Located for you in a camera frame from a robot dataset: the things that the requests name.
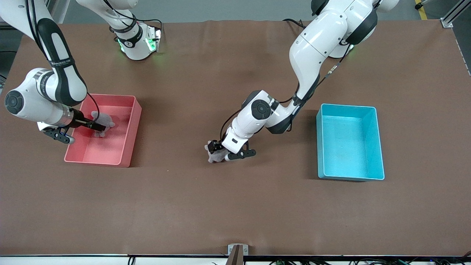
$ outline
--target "cyan plastic box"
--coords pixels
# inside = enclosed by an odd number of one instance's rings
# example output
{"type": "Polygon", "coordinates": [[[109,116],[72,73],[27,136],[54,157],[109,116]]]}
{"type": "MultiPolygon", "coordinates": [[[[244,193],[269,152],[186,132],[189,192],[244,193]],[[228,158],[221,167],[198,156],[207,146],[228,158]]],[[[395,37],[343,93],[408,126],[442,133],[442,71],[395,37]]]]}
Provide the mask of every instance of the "cyan plastic box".
{"type": "Polygon", "coordinates": [[[375,107],[322,104],[316,122],[319,178],[384,180],[375,107]]]}

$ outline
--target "cable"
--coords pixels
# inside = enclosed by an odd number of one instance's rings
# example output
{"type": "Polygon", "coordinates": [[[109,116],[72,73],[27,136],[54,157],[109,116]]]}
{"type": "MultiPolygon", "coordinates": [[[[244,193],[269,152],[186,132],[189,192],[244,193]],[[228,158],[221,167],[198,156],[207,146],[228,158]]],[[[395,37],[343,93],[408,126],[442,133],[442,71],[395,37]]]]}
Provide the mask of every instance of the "cable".
{"type": "Polygon", "coordinates": [[[44,54],[44,56],[46,56],[46,52],[44,51],[44,48],[41,45],[41,41],[39,40],[38,22],[36,21],[36,7],[34,6],[34,0],[25,0],[25,2],[26,2],[26,8],[28,10],[28,22],[30,24],[30,29],[34,37],[34,41],[36,42],[36,45],[38,45],[39,49],[44,54]],[[31,1],[31,10],[29,9],[29,1],[31,1]]]}
{"type": "Polygon", "coordinates": [[[254,134],[258,134],[262,129],[263,129],[263,127],[261,127],[260,130],[258,130],[258,131],[255,132],[254,134]]]}
{"type": "Polygon", "coordinates": [[[282,21],[289,21],[289,22],[293,22],[295,23],[296,25],[300,26],[301,28],[306,28],[303,24],[302,24],[302,21],[300,21],[300,23],[294,19],[291,19],[291,18],[286,18],[286,19],[283,19],[282,21]]]}
{"type": "Polygon", "coordinates": [[[222,142],[222,131],[224,130],[224,126],[226,126],[226,123],[228,123],[230,121],[230,119],[232,119],[232,117],[234,117],[237,113],[239,113],[242,109],[234,112],[234,114],[231,115],[231,117],[229,117],[229,119],[227,119],[224,124],[222,125],[221,127],[221,131],[219,132],[219,138],[220,138],[220,141],[222,142]]]}
{"type": "Polygon", "coordinates": [[[128,17],[127,15],[121,14],[119,11],[117,11],[116,9],[114,9],[114,7],[111,6],[111,4],[108,2],[108,0],[103,0],[103,2],[105,2],[105,4],[106,4],[107,6],[109,6],[114,12],[118,13],[119,15],[121,15],[121,16],[123,16],[123,17],[125,17],[125,18],[129,18],[129,19],[132,19],[132,20],[135,19],[135,20],[141,21],[141,22],[157,21],[157,22],[160,23],[160,29],[163,31],[163,22],[160,21],[160,19],[137,19],[137,18],[135,18],[135,17],[128,17]]]}
{"type": "Polygon", "coordinates": [[[134,263],[136,262],[136,257],[129,257],[128,259],[128,265],[134,265],[134,263]]]}
{"type": "Polygon", "coordinates": [[[465,258],[468,256],[471,256],[471,251],[466,252],[466,254],[464,254],[462,257],[459,257],[459,258],[465,258]]]}
{"type": "Polygon", "coordinates": [[[286,102],[288,102],[288,101],[290,101],[290,100],[292,100],[292,99],[293,99],[293,97],[290,97],[289,99],[287,99],[287,100],[285,100],[285,101],[280,101],[280,103],[286,103],[286,102]]]}
{"type": "Polygon", "coordinates": [[[350,50],[350,47],[351,47],[351,45],[349,44],[348,47],[347,47],[347,50],[346,50],[345,53],[343,54],[342,59],[340,59],[339,63],[341,63],[341,62],[345,59],[345,57],[347,56],[347,53],[348,53],[349,50],[350,50]]]}
{"type": "Polygon", "coordinates": [[[91,100],[93,100],[93,103],[95,103],[95,106],[97,107],[97,117],[95,119],[93,119],[93,122],[97,121],[98,118],[100,117],[100,108],[98,107],[98,104],[97,102],[95,101],[95,99],[90,95],[90,93],[87,92],[87,95],[91,98],[91,100]]]}

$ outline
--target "red plastic box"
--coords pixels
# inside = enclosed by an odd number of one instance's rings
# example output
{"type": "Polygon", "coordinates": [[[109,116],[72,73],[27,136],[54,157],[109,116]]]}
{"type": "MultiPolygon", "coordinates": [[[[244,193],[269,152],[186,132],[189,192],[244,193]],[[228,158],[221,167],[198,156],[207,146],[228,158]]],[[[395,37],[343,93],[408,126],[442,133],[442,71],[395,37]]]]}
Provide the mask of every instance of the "red plastic box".
{"type": "MultiPolygon", "coordinates": [[[[106,132],[104,138],[95,137],[94,131],[88,128],[75,128],[72,132],[75,143],[67,147],[64,161],[90,166],[129,167],[141,118],[141,106],[134,96],[92,96],[100,112],[110,115],[116,125],[106,132]]],[[[80,106],[80,111],[89,119],[93,119],[91,112],[96,109],[90,97],[80,106]]]]}

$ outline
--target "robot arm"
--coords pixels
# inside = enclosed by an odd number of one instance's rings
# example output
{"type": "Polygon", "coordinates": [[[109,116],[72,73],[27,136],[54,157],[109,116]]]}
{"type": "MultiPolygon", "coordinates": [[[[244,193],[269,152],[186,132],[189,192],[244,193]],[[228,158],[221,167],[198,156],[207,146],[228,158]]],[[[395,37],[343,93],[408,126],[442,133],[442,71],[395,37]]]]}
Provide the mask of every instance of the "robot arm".
{"type": "Polygon", "coordinates": [[[116,34],[121,50],[132,60],[142,60],[157,51],[161,29],[138,22],[129,11],[138,0],[76,0],[92,10],[116,34]]]}
{"type": "Polygon", "coordinates": [[[87,96],[64,36],[52,20],[43,0],[0,0],[0,16],[36,41],[52,67],[36,68],[5,97],[7,110],[20,118],[38,123],[46,135],[64,143],[73,139],[61,128],[86,126],[103,131],[104,126],[86,119],[75,106],[87,96]]]}
{"type": "Polygon", "coordinates": [[[289,105],[282,106],[263,90],[252,92],[224,137],[220,141],[208,143],[206,148],[210,161],[222,160],[220,154],[225,155],[226,161],[254,156],[255,150],[248,148],[247,141],[263,127],[273,134],[289,130],[293,119],[314,94],[320,78],[319,70],[325,59],[343,40],[355,45],[366,40],[376,27],[375,8],[388,2],[384,9],[392,9],[398,0],[380,1],[312,0],[312,11],[317,17],[290,48],[290,63],[299,87],[289,105]],[[212,157],[214,155],[219,156],[219,159],[212,157]]]}

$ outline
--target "brown table surface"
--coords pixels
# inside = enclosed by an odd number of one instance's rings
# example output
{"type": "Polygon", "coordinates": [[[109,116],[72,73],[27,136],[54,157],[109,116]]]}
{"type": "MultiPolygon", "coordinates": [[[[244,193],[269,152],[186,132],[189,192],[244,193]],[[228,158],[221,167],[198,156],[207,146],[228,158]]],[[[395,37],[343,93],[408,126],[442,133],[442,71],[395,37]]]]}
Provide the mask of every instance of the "brown table surface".
{"type": "MultiPolygon", "coordinates": [[[[451,29],[381,21],[317,90],[293,130],[257,156],[203,149],[253,90],[289,98],[286,22],[165,25],[163,54],[127,59],[107,25],[61,25],[92,93],[135,95],[130,168],[63,161],[66,145],[0,108],[0,254],[461,255],[471,246],[471,78],[451,29]],[[321,103],[375,106],[386,179],[317,177],[321,103]]],[[[336,60],[328,59],[321,74],[336,60]]],[[[6,90],[48,67],[23,39],[6,90]]]]}

